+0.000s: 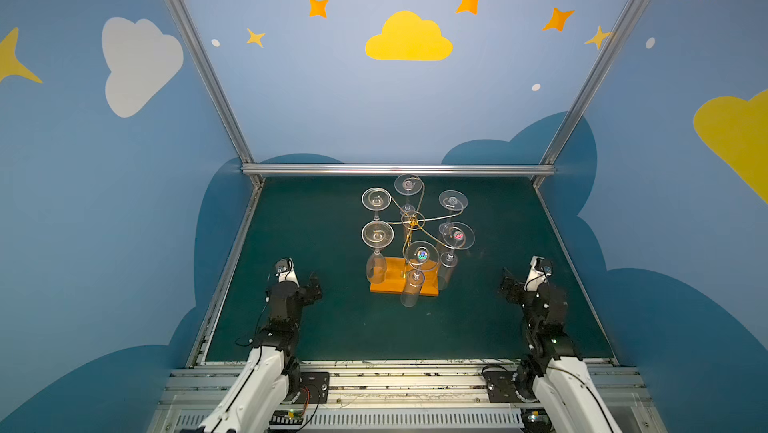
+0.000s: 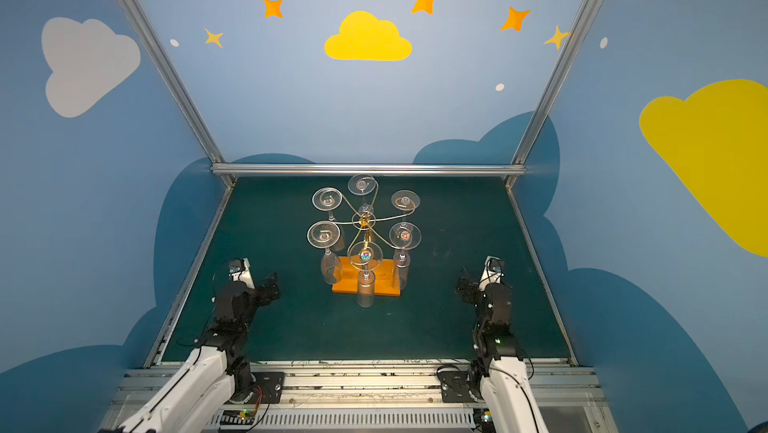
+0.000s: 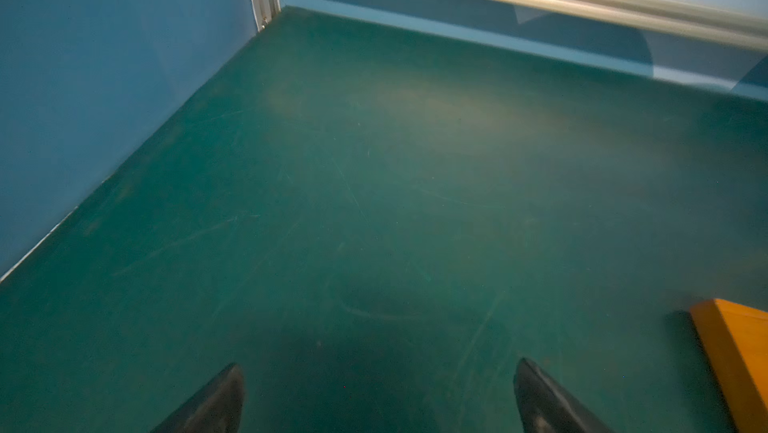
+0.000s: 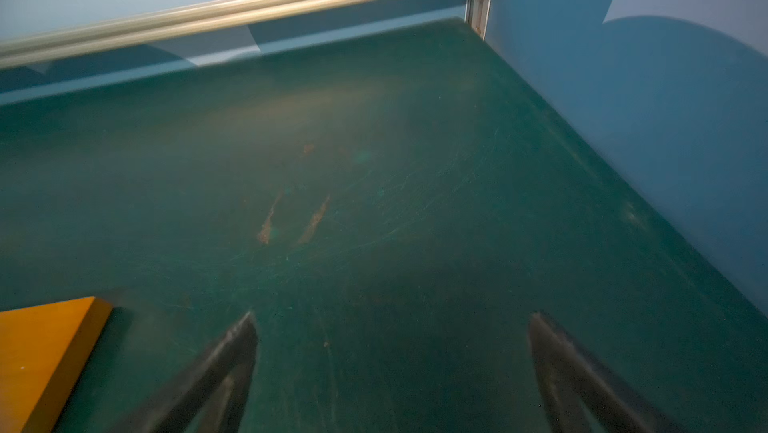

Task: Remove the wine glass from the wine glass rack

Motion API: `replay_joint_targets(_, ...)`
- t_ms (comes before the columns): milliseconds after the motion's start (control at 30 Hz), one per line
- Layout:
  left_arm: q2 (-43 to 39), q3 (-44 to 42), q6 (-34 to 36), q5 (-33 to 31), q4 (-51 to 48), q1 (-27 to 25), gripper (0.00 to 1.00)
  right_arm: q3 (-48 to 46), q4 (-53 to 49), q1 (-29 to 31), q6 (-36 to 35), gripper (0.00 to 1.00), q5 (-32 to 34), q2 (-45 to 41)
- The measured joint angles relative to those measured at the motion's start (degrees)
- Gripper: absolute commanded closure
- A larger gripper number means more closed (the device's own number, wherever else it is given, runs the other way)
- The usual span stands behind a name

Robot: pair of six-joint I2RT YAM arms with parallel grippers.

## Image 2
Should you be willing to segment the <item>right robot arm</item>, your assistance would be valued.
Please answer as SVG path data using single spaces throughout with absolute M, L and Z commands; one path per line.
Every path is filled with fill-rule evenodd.
M 462 276 L 457 281 L 456 292 L 476 313 L 469 390 L 486 404 L 482 431 L 546 432 L 525 354 L 511 331 L 512 288 L 505 283 L 503 267 L 500 258 L 489 256 L 477 280 Z

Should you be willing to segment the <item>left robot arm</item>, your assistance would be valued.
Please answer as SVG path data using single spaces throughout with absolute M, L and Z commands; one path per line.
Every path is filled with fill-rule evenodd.
M 261 285 L 231 280 L 214 302 L 212 323 L 168 382 L 115 432 L 201 432 L 225 404 L 261 403 L 244 349 L 258 308 L 281 297 L 278 276 Z

